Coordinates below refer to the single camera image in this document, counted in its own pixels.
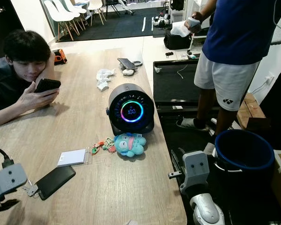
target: power outlet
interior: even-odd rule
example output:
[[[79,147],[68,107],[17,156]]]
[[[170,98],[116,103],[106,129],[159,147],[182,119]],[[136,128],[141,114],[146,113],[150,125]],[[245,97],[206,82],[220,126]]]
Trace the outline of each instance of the power outlet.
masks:
[[[270,84],[272,83],[272,81],[273,81],[274,78],[275,78],[275,76],[274,76],[271,72],[269,72],[269,75],[265,77],[265,79],[266,79],[266,81],[265,81],[266,84],[267,84],[267,85],[270,85]]]

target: man's hand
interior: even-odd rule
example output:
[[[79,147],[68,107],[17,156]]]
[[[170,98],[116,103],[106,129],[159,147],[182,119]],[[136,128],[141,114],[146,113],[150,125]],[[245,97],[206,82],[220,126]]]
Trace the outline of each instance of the man's hand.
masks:
[[[32,84],[25,89],[16,104],[19,104],[25,111],[43,107],[50,104],[59,94],[59,89],[47,90],[41,93],[34,93],[36,84]]]
[[[203,15],[200,13],[200,12],[194,12],[192,14],[192,18],[196,19],[196,20],[199,20],[200,23],[203,22]],[[186,22],[184,23],[184,26],[187,27],[187,29],[192,33],[192,34],[195,34],[195,33],[198,33],[200,30],[201,30],[201,24],[198,24],[194,27],[191,27],[190,24],[188,24],[188,21],[186,20]]]

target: white floor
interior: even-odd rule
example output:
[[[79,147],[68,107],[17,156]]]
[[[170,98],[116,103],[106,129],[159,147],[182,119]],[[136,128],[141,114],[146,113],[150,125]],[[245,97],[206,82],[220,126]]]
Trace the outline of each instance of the white floor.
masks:
[[[155,1],[149,3],[132,3],[131,9],[150,8],[162,6],[163,1]],[[62,48],[65,54],[69,53],[86,53],[90,51],[100,51],[113,48],[127,48],[130,51],[140,51],[143,59],[143,66],[146,68],[151,90],[153,91],[153,62],[163,60],[181,60],[186,59],[186,50],[169,50],[163,43],[163,37],[153,38],[152,36],[145,37],[129,37],[118,39],[90,40],[90,41],[73,41],[63,43],[49,43],[51,50]],[[173,52],[174,54],[166,57],[165,53]]]

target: blue plush toy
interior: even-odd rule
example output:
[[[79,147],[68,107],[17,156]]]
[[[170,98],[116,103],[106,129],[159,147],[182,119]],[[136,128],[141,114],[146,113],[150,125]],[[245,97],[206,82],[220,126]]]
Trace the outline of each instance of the blue plush toy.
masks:
[[[114,137],[114,146],[122,156],[133,157],[144,152],[146,139],[138,134],[122,134]]]

